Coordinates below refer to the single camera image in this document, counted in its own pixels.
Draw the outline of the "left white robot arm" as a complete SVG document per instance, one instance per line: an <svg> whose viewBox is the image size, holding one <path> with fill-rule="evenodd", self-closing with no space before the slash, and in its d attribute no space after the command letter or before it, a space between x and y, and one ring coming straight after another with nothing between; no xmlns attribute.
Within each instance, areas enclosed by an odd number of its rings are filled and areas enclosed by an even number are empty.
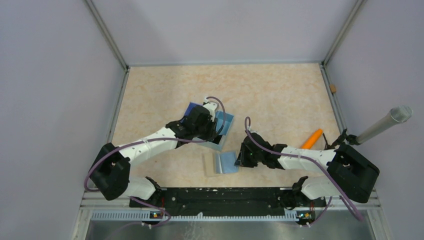
<svg viewBox="0 0 424 240"><path fill-rule="evenodd" d="M121 196L136 197L147 206L160 202L158 186L148 177L131 177L131 168L166 151L188 143L204 143L217 134L218 105L196 104L180 120L167 123L153 134L121 146L105 144L98 153L88 178L107 201Z"/></svg>

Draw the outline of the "beige card holder wallet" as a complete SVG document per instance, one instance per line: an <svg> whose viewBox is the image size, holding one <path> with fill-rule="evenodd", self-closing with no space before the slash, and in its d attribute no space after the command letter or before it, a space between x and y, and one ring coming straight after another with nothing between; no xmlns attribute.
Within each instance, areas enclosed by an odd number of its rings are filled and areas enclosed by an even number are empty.
<svg viewBox="0 0 424 240"><path fill-rule="evenodd" d="M202 156L204 174L210 178L238 173L236 160L235 151L206 153Z"/></svg>

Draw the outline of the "blue three-compartment box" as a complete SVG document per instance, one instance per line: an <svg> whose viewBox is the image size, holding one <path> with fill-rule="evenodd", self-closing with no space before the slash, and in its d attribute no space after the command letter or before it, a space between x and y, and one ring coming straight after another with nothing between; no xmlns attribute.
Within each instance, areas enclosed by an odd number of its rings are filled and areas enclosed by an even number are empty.
<svg viewBox="0 0 424 240"><path fill-rule="evenodd" d="M190 102L184 112L184 115L179 120L180 123L182 122L183 117L186 116L195 105L203 106L202 103ZM200 146L221 152L226 142L227 135L229 134L229 131L232 127L234 117L235 116L231 113L224 113L223 111L217 109L215 114L217 137L215 137L212 141L205 141L197 137L193 140L201 141L197 142L197 144Z"/></svg>

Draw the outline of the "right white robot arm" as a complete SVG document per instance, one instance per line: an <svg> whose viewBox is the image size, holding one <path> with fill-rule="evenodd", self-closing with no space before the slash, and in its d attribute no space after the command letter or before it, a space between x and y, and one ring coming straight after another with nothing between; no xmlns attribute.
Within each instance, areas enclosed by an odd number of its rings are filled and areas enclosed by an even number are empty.
<svg viewBox="0 0 424 240"><path fill-rule="evenodd" d="M380 170L352 146L312 150L278 143L271 145L256 132L245 137L235 165L254 168L261 163L270 169L304 170L322 176L302 177L293 185L293 200L307 206L321 197L342 196L365 204L369 201Z"/></svg>

